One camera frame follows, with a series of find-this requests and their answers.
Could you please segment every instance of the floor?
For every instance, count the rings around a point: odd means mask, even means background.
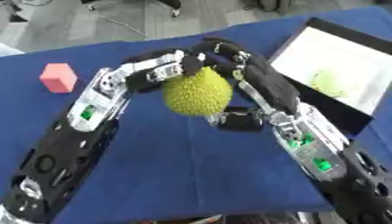
[[[42,4],[48,0],[21,0]],[[218,30],[229,25],[318,11],[368,6],[372,0],[293,0],[285,14],[244,10],[252,0],[183,0],[180,17],[155,0],[105,0],[89,11],[79,0],[53,0],[41,7],[20,4],[28,23],[9,24],[0,8],[0,43],[24,52],[79,46],[103,41],[162,39]],[[110,22],[114,19],[122,24]]]

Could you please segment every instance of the table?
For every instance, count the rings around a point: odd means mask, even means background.
[[[381,8],[334,11],[318,17],[392,39],[392,15]],[[209,33],[269,57],[308,16],[242,24]],[[19,161],[47,125],[77,98],[100,67],[164,46],[189,46],[199,36],[113,42],[0,59],[0,194]],[[72,94],[51,94],[39,82],[46,63],[66,62],[79,75]],[[234,105],[246,105],[237,94]],[[392,168],[392,94],[358,136]],[[121,120],[115,141],[55,223],[118,223],[203,214],[252,214],[330,209],[298,165],[262,133],[214,129],[201,118],[170,112],[161,93],[139,94]]]

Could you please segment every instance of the robotic arm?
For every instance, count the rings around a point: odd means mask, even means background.
[[[203,66],[234,77],[258,106],[209,116],[212,125],[237,125],[244,115],[256,126],[268,121],[276,140],[345,220],[392,223],[392,203],[379,187],[388,184],[374,175],[377,163],[350,145],[316,108],[301,102],[298,91],[263,57],[218,38],[207,38],[191,50],[149,52],[116,70],[101,69],[18,167],[0,206],[0,223],[51,222],[109,146],[131,95],[179,75],[196,74]]]

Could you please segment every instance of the foam cube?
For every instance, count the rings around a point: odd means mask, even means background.
[[[52,93],[64,94],[74,90],[78,77],[67,63],[50,63],[39,79]]]

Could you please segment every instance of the spiky ball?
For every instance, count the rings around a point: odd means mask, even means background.
[[[229,104],[233,89],[210,67],[194,76],[179,76],[164,83],[164,102],[173,112],[185,116],[209,116]]]

